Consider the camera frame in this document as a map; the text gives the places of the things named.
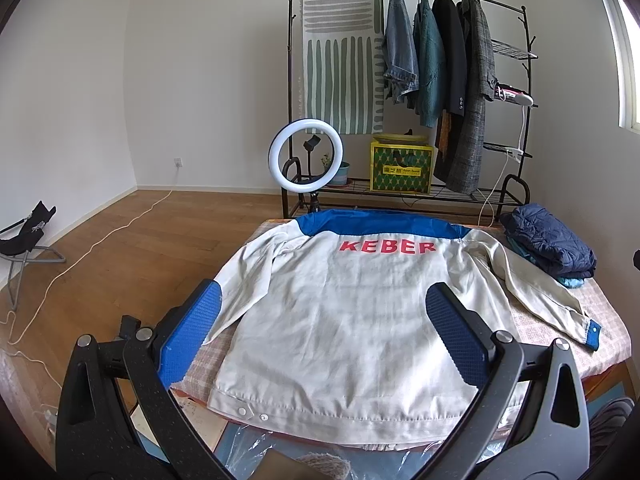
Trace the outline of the black metal clothes rack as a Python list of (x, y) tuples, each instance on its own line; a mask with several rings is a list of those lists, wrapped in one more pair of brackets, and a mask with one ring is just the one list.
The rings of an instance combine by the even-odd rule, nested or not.
[[(533, 60), (537, 55), (532, 52), (536, 36), (530, 32), (527, 9), (525, 6), (511, 6), (499, 0), (476, 0), (496, 8), (512, 12), (518, 18), (524, 30), (526, 47), (524, 49), (502, 42), (498, 55), (519, 62), (526, 75), (526, 89), (533, 88)], [(508, 208), (522, 206), (530, 201), (530, 186), (523, 177), (525, 163), (534, 156), (527, 151), (530, 130), (530, 115), (536, 110), (536, 103), (526, 106), (521, 121), (515, 121), (515, 105), (506, 101), (494, 101), (489, 104), (489, 138), (483, 145), (495, 162), (503, 158), (506, 166), (496, 184), (481, 186), (469, 195), (457, 193), (446, 188), (440, 181), (432, 184), (428, 193), (371, 191), (369, 181), (360, 177), (349, 177), (343, 186), (326, 185), (311, 193), (293, 194), (287, 190), (281, 192), (282, 216), (291, 219), (303, 211), (319, 208), (322, 193), (334, 195), (336, 200), (326, 206), (370, 208), (375, 200), (382, 200), (388, 206), (392, 200), (399, 200), (400, 210), (416, 208), (428, 214), (448, 214), (448, 216), (471, 218), (476, 214), (480, 218), (498, 219)]]

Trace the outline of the clear plastic bag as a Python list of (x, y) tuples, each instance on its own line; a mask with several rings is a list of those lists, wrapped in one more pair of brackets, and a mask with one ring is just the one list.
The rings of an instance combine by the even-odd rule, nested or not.
[(309, 454), (337, 456), (349, 464), (347, 479), (411, 479), (439, 448), (439, 443), (429, 443), (402, 451), (366, 451), (228, 424), (217, 444), (215, 456), (237, 479), (247, 479), (269, 450), (289, 458), (302, 458)]

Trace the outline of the folded light blue garment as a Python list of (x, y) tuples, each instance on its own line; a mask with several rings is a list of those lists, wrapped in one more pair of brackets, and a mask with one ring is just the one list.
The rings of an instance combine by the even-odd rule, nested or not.
[[(510, 248), (516, 254), (523, 257), (530, 263), (533, 263), (534, 266), (538, 266), (538, 268), (541, 268), (541, 262), (533, 254), (528, 252), (524, 247), (519, 245), (515, 240), (512, 240), (511, 237), (507, 237), (506, 241), (508, 242)], [(582, 285), (585, 284), (586, 281), (584, 278), (567, 278), (566, 276), (555, 276), (554, 279), (568, 289), (582, 287)]]

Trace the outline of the folded navy puffer jacket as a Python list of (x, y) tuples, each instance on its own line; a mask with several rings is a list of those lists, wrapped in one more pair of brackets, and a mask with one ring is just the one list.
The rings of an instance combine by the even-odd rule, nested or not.
[(593, 278), (597, 258), (593, 250), (548, 209), (530, 203), (503, 214), (500, 222), (511, 237), (541, 262), (552, 276)]

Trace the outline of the grey plaid coat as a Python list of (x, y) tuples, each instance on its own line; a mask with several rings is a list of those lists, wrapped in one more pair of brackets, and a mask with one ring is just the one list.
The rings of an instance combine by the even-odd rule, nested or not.
[(486, 102), (495, 95), (495, 55), (486, 15), (478, 0), (457, 4), (466, 54), (464, 113), (450, 133), (450, 167), (446, 179), (451, 191), (471, 194), (477, 189), (485, 141)]

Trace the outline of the black folding chair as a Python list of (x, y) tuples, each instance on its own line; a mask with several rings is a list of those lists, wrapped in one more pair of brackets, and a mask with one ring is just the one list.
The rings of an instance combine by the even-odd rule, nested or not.
[(55, 213), (55, 206), (48, 208), (43, 202), (39, 202), (28, 217), (1, 230), (2, 234), (6, 234), (18, 229), (14, 236), (1, 240), (1, 259), (9, 263), (6, 290), (12, 312), (17, 310), (23, 272), (29, 263), (66, 263), (66, 258), (57, 249), (39, 244), (44, 235), (44, 228)]

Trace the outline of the yellow green crate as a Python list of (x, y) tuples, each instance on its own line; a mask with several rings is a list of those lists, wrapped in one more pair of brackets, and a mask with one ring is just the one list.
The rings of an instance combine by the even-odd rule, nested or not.
[(370, 144), (370, 190), (428, 194), (436, 155), (423, 136), (376, 134)]

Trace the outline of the small potted plant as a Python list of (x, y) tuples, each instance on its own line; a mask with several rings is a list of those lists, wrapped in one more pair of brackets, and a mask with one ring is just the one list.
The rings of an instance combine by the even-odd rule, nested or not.
[[(325, 172), (328, 172), (332, 165), (332, 157), (329, 154), (324, 154), (321, 157), (322, 166)], [(350, 165), (348, 162), (341, 162), (340, 169), (334, 174), (332, 180), (328, 183), (328, 186), (332, 188), (340, 188), (348, 183)]]

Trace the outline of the white garment steamer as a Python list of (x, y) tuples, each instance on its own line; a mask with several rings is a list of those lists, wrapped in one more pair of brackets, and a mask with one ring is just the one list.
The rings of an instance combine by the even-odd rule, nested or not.
[(533, 107), (535, 104), (533, 97), (529, 93), (502, 82), (496, 83), (495, 99), (522, 107)]

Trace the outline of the blue denim jacket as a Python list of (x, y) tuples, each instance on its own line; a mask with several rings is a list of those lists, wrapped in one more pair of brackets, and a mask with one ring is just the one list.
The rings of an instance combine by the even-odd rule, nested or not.
[(405, 0), (388, 2), (383, 53), (388, 96), (395, 103), (404, 102), (419, 89), (418, 56)]

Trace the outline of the teal green shirt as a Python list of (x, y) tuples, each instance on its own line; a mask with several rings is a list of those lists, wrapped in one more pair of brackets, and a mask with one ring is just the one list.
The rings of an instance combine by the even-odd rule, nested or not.
[(435, 15), (428, 0), (419, 0), (413, 23), (418, 57), (419, 88), (413, 108), (425, 128), (434, 128), (442, 114), (445, 93), (445, 52)]

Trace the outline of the black blazer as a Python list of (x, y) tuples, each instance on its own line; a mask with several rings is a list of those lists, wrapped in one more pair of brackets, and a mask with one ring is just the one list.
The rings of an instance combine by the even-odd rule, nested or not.
[(434, 0), (432, 12), (444, 48), (444, 109), (450, 114), (463, 116), (466, 91), (466, 51), (458, 9), (452, 0)]

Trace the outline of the green striped white cloth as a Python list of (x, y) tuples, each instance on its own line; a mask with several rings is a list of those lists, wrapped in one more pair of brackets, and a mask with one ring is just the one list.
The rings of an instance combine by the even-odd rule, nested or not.
[(300, 0), (304, 115), (341, 134), (384, 120), (383, 0)]

